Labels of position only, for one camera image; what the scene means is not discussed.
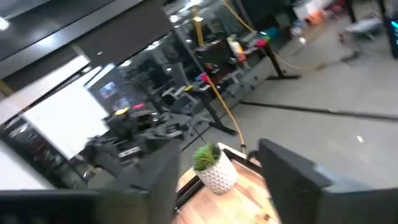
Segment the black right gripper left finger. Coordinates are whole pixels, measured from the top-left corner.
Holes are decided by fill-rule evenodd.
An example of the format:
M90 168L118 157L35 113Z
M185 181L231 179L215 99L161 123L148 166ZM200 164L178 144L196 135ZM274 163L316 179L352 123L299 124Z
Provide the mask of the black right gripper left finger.
M171 223L177 202L179 140L169 140L87 189L1 192L1 223Z

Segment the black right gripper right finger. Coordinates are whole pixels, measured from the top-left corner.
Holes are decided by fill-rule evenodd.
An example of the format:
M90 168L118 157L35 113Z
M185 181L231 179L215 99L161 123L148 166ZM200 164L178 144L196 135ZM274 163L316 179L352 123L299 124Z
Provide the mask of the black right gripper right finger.
M397 224L396 188L349 179L268 139L257 152L282 223Z

